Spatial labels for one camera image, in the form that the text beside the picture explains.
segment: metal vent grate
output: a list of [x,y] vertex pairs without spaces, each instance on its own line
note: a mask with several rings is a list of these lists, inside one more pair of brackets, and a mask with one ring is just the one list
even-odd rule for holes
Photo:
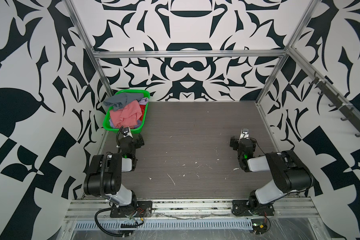
[[[129,220],[103,220],[100,225],[107,230],[119,230],[121,223]],[[77,221],[75,230],[97,230],[95,221]],[[243,229],[253,230],[250,219],[184,219],[184,220],[145,220],[140,230],[197,230],[197,229]]]

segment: clothing pile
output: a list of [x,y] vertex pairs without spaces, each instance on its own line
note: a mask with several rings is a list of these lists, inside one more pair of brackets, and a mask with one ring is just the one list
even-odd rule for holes
[[113,107],[109,111],[109,125],[112,128],[140,127],[148,100],[142,93],[120,93],[106,99],[104,105]]

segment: black cable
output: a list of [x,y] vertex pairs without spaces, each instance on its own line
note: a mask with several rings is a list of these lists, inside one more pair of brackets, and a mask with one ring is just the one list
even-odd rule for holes
[[115,207],[109,207],[107,209],[101,209],[99,211],[97,211],[95,213],[95,223],[97,225],[97,227],[105,234],[108,234],[112,237],[129,237],[130,235],[132,235],[132,233],[129,233],[129,235],[125,235],[125,234],[120,234],[120,233],[111,233],[111,232],[108,232],[107,230],[105,230],[99,223],[98,219],[97,219],[97,215],[102,213],[102,212],[106,212],[106,211],[110,211],[110,210],[113,210],[113,209],[116,209],[116,206]]
[[119,130],[117,131],[117,134],[116,134],[116,144],[119,146],[118,150],[117,150],[117,153],[120,153],[120,141],[119,141],[119,135],[120,135],[120,132],[123,130],[123,127],[124,126],[121,126],[119,128]]
[[269,220],[269,218],[264,214],[259,214],[260,216],[264,216],[267,219],[267,230],[265,232],[268,232],[271,229],[271,221]]
[[104,171],[106,170],[106,165],[107,165],[107,157],[108,157],[108,153],[112,153],[112,152],[106,152],[103,156],[103,159],[101,161],[101,170],[100,170],[100,195],[103,199],[107,199],[110,200],[111,197],[105,195],[104,193]]
[[257,140],[256,140],[255,138],[253,138],[253,137],[250,137],[250,139],[255,140],[257,146],[259,147],[259,149],[263,152],[263,154],[265,154],[264,151],[263,151],[263,150],[261,149],[261,147],[259,146],[259,143],[257,142]]
[[130,226],[130,225],[127,225],[127,224],[121,224],[121,225],[125,225],[125,226],[128,226],[129,228],[133,228],[133,227],[138,227],[138,226],[141,226],[141,225],[143,225],[144,224],[144,220],[141,218],[141,223],[138,223],[138,224],[135,224],[135,225],[132,225],[132,226]]

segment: black mounting plate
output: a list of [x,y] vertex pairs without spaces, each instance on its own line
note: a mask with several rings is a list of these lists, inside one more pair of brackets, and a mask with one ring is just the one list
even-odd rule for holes
[[146,212],[149,212],[150,214],[152,213],[152,201],[137,201],[137,208],[135,209],[131,204],[128,206],[119,207],[110,211],[110,217],[125,217],[125,215],[129,215],[135,210],[137,210],[139,213],[139,217],[144,217]]
[[232,214],[237,217],[242,217],[242,216],[252,216],[253,214],[264,215],[264,212],[265,212],[267,214],[267,216],[273,216],[273,213],[274,213],[273,204],[267,204],[267,205],[261,206],[261,207],[255,209],[254,211],[250,212],[247,202],[248,202],[248,200],[233,200],[232,201],[232,205],[233,205]]

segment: black pattern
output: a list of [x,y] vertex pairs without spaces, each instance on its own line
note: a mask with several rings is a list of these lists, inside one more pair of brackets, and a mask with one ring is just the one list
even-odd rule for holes
[[[88,23],[86,23],[86,30],[90,35],[94,36],[94,49],[97,51],[172,51],[185,48],[195,50],[239,50],[244,48],[249,50],[258,49],[261,44],[265,44],[261,47],[264,49],[283,49],[285,47],[284,42],[292,34],[292,31],[288,30],[290,31],[288,33],[285,27],[280,25],[280,22],[283,21],[280,21],[278,17],[274,17],[276,12],[279,13],[280,17],[287,15],[288,11],[292,10],[291,7],[288,8],[292,1],[262,2],[261,0],[255,3],[241,0],[241,2],[233,4],[231,0],[223,2],[210,0],[195,2],[194,7],[184,7],[184,5],[179,7],[181,3],[173,0],[140,0],[133,3],[86,1],[97,7],[94,10],[96,14],[94,15],[93,12],[79,12],[79,14]],[[299,11],[302,13],[306,2],[301,2],[302,7]],[[110,15],[110,12],[114,16],[121,16],[122,22],[120,23],[119,17],[116,18]],[[106,17],[94,19],[96,24],[98,20],[102,20],[101,24],[103,26],[100,28],[102,30],[99,31],[99,26],[90,24],[88,20],[92,18],[91,16],[101,15],[106,15]],[[232,31],[225,32],[226,29],[231,29],[227,25],[228,22],[229,24],[235,24],[235,28]],[[111,25],[117,25],[121,30],[116,30]],[[242,46],[243,36],[249,38],[249,41],[245,41],[248,42],[248,46]],[[203,99],[208,98],[209,100],[240,100],[241,98],[254,100],[258,89],[262,88],[274,67],[276,62],[274,60],[277,58],[259,57],[255,61],[250,61],[250,58],[233,58],[229,62],[220,57],[216,59],[205,58],[203,60],[196,58],[194,61],[156,58],[157,61],[133,59],[122,60],[123,63],[119,59],[103,59],[102,65],[112,84],[112,88],[118,90],[144,87],[155,92],[153,94],[154,100],[169,100],[171,99],[169,96],[172,96],[173,93],[184,90],[180,87],[182,84],[175,82],[185,78],[187,73],[195,80],[195,86],[200,87],[192,88],[195,91],[197,90],[197,92],[193,92],[195,93],[193,95],[189,95],[188,92],[186,92],[186,96],[180,94],[180,96],[186,97],[184,100],[201,95],[203,95]],[[217,72],[220,71],[221,65],[224,65],[225,73]],[[240,66],[245,69],[242,68],[240,73],[236,73],[236,71],[239,71]],[[202,73],[203,76],[192,75],[193,70]],[[176,79],[173,79],[174,76],[170,74],[172,71],[179,74]],[[216,83],[218,81],[213,79],[221,74],[224,74],[224,79]],[[158,76],[160,79],[152,80],[153,75]],[[211,83],[214,84],[213,88],[204,87],[204,85]],[[178,85],[181,89],[174,89],[174,85]],[[234,88],[229,88],[237,85],[242,87],[241,94],[235,91]],[[75,92],[77,90],[72,86],[71,91]],[[207,95],[211,96],[211,98],[204,95],[204,92],[207,91]]]
[[[360,0],[338,9],[340,6],[323,0],[317,8],[320,14],[309,22],[296,47],[360,111]],[[253,16],[251,20],[260,25]],[[347,239],[355,239],[360,237],[360,138],[354,136],[349,122],[339,119],[337,108],[328,107],[328,99],[319,96],[310,81],[288,59],[261,105],[281,150],[294,149],[312,170],[313,190],[305,194],[321,209],[324,223]],[[357,222],[347,219],[342,224],[356,227],[338,228],[342,220],[332,216],[335,211],[351,215]]]
[[[48,239],[59,228],[47,224],[57,226],[61,219],[44,216],[56,211],[55,203],[62,210],[69,197],[77,198],[81,185],[74,182],[87,170],[103,133],[104,109],[96,103],[105,91],[94,91],[100,81],[70,18],[60,12],[61,0],[49,6],[37,0],[3,3],[0,179],[21,201],[14,208],[0,205],[10,217],[2,223],[0,239]],[[72,117],[75,111],[81,118]],[[61,165],[65,157],[82,167],[66,169]]]

